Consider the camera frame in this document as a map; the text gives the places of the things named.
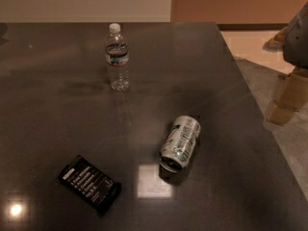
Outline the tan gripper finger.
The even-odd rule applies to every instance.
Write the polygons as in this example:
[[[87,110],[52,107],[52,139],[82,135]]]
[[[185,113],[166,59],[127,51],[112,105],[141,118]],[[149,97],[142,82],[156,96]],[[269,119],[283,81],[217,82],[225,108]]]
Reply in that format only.
[[[308,69],[296,67],[288,74],[269,107],[267,121],[287,124],[308,103]]]

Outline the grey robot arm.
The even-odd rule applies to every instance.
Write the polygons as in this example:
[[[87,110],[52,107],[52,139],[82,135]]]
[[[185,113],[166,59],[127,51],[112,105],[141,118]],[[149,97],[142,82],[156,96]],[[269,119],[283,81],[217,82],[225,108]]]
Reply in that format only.
[[[287,27],[283,59],[295,68],[285,76],[269,107],[267,121],[276,125],[287,124],[308,103],[308,3]]]

